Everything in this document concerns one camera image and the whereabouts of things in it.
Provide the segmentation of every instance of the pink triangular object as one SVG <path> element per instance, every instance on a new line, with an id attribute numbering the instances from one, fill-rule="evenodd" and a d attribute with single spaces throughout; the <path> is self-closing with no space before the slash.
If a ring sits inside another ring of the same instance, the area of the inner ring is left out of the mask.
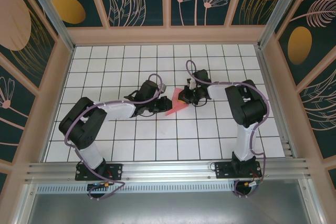
<path id="1" fill-rule="evenodd" d="M 174 90 L 174 94 L 173 94 L 173 98 L 172 98 L 172 102 L 173 102 L 173 108 L 171 110 L 168 110 L 166 112 L 166 115 L 170 115 L 172 113 L 175 113 L 176 111 L 179 111 L 181 109 L 184 109 L 186 107 L 189 106 L 189 104 L 186 104 L 184 102 L 181 102 L 178 100 L 179 98 L 179 93 L 182 91 L 183 89 L 179 89 L 179 88 L 175 88 Z"/>

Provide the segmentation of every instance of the purple cable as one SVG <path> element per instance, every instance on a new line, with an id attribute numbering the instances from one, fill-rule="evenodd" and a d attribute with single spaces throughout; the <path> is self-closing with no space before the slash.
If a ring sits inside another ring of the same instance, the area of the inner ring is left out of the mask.
<path id="1" fill-rule="evenodd" d="M 207 85 L 244 85 L 244 86 L 249 87 L 249 88 L 253 89 L 254 91 L 256 91 L 258 94 L 260 94 L 260 96 L 261 96 L 262 99 L 264 100 L 264 102 L 265 102 L 265 104 L 266 104 L 266 108 L 267 108 L 266 116 L 264 117 L 264 119 L 263 119 L 260 123 L 258 123 L 256 126 L 254 126 L 254 128 L 253 128 L 253 130 L 252 130 L 252 133 L 251 133 L 251 137 L 250 137 L 250 143 L 249 143 L 250 151 L 251 151 L 254 155 L 256 155 L 256 156 L 263 155 L 263 157 L 264 157 L 264 160 L 263 160 L 263 167 L 262 167 L 263 174 L 262 174 L 261 179 L 260 179 L 260 181 L 262 182 L 262 181 L 264 180 L 264 175 L 265 175 L 266 155 L 265 155 L 264 152 L 263 152 L 263 153 L 255 153 L 255 152 L 253 151 L 253 148 L 252 148 L 252 143 L 253 143 L 253 135 L 254 135 L 254 133 L 255 133 L 255 130 L 256 130 L 260 125 L 262 125 L 262 124 L 266 121 L 266 119 L 268 118 L 268 116 L 269 116 L 269 104 L 268 104 L 268 101 L 267 101 L 266 97 L 265 97 L 264 94 L 261 93 L 257 88 L 255 88 L 255 87 L 253 87 L 252 85 L 247 84 L 247 83 L 243 83 L 243 82 L 229 82 L 229 81 L 223 81 L 223 82 L 206 82 L 206 81 L 202 81 L 202 80 L 200 80 L 200 79 L 194 77 L 193 74 L 190 72 L 190 70 L 189 70 L 189 68 L 188 68 L 188 63 L 189 63 L 189 62 L 194 66 L 195 71 L 196 71 L 196 64 L 195 64 L 192 60 L 187 60 L 187 62 L 186 62 L 186 64 L 185 64 L 185 67 L 186 67 L 186 69 L 187 69 L 188 74 L 189 74 L 192 78 L 194 78 L 196 81 L 198 81 L 198 82 L 200 82 L 200 83 L 203 83 L 203 84 L 207 84 Z M 238 197 L 241 197 L 241 196 L 244 196 L 244 195 L 243 195 L 242 193 L 240 193 L 240 192 L 237 191 L 237 184 L 238 184 L 239 181 L 240 181 L 239 179 L 238 179 L 237 181 L 235 181 L 235 184 L 234 184 L 234 194 L 235 194 L 236 196 L 238 196 Z M 259 188 L 259 185 L 258 185 L 257 188 L 255 188 L 255 189 L 252 191 L 252 193 L 250 193 L 249 195 L 250 195 L 250 196 L 253 195 L 253 194 L 257 191 L 258 188 Z"/>
<path id="2" fill-rule="evenodd" d="M 104 103 L 98 103 L 98 104 L 94 104 L 90 107 L 88 107 L 86 110 L 84 110 L 75 120 L 74 122 L 72 123 L 72 125 L 69 127 L 67 133 L 65 134 L 65 138 L 64 138 L 64 143 L 65 145 L 67 146 L 70 146 L 70 147 L 73 147 L 75 148 L 75 152 L 77 154 L 77 156 L 80 158 L 80 160 L 83 162 L 83 164 L 86 166 L 86 168 L 94 175 L 96 175 L 98 178 L 101 178 L 103 179 L 105 182 L 110 182 L 110 183 L 114 183 L 114 184 L 121 184 L 121 186 L 117 187 L 115 190 L 113 190 L 112 192 L 110 192 L 109 194 L 106 194 L 100 198 L 93 198 L 91 196 L 91 192 L 98 188 L 99 186 L 97 187 L 92 187 L 90 190 L 89 190 L 89 197 L 91 200 L 100 200 L 100 199 L 106 199 L 110 196 L 112 196 L 116 191 L 118 191 L 119 189 L 121 189 L 124 185 L 125 185 L 125 182 L 122 182 L 122 181 L 117 181 L 117 180 L 113 180 L 113 179 L 108 179 L 108 178 L 105 178 L 101 175 L 99 175 L 98 173 L 96 173 L 93 169 L 90 168 L 90 166 L 83 160 L 83 157 L 80 155 L 78 149 L 76 148 L 75 145 L 73 144 L 69 144 L 68 143 L 68 137 L 70 135 L 70 132 L 72 131 L 72 129 L 75 127 L 75 125 L 78 123 L 78 121 L 82 118 L 82 116 L 84 116 L 86 113 L 88 113 L 90 110 L 96 108 L 96 107 L 100 107 L 100 106 L 106 106 L 106 105 L 110 105 L 110 104 L 117 104 L 117 103 L 128 103 L 128 104 L 144 104 L 144 103 L 148 103 L 148 102 L 151 102 L 153 101 L 154 99 L 156 99 L 160 94 L 161 94 L 161 91 L 162 91 L 162 88 L 163 88 L 163 83 L 162 83 L 162 78 L 161 76 L 159 76 L 158 74 L 156 73 L 153 73 L 151 75 L 149 75 L 148 77 L 148 80 L 152 77 L 152 76 L 157 76 L 160 80 L 160 88 L 158 90 L 158 92 L 156 93 L 156 95 L 154 95 L 151 99 L 148 99 L 147 101 L 143 101 L 143 102 L 131 102 L 131 101 L 110 101 L 110 102 L 104 102 Z"/>

